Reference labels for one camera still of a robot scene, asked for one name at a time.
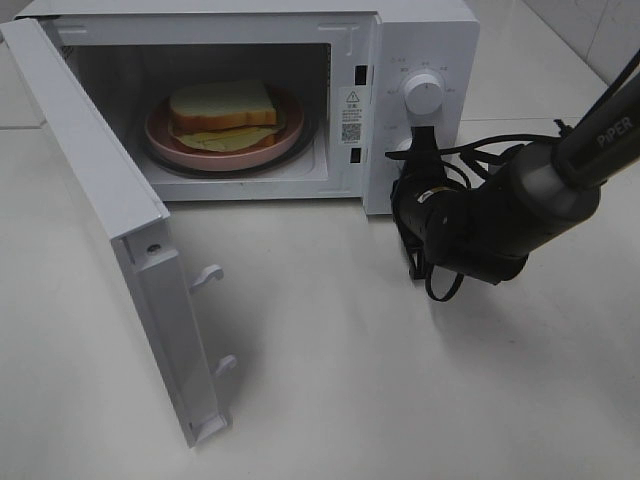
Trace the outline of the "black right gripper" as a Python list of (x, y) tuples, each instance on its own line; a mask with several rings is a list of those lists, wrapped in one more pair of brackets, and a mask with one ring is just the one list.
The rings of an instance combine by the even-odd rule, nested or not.
[(434, 126), (411, 128), (411, 160), (404, 162), (391, 195), (393, 220), (401, 235), (448, 235), (447, 176), (438, 157)]

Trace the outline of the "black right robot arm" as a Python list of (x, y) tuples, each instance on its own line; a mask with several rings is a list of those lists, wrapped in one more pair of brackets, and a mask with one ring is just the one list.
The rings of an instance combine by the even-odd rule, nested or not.
[(509, 134), (441, 149), (431, 127), (412, 129), (391, 192), (409, 275), (431, 299), (432, 275), (454, 273), (440, 301), (467, 277), (497, 285), (529, 254), (589, 219), (601, 187), (639, 159), (639, 58), (632, 57), (573, 127), (557, 136)]

